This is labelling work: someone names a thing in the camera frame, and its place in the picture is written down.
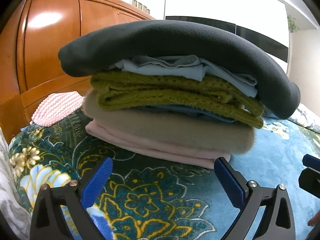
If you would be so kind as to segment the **operator right hand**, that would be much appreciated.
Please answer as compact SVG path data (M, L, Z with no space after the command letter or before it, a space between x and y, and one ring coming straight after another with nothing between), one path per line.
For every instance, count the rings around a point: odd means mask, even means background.
M318 211L309 221L308 226L315 226L320 221L320 211Z

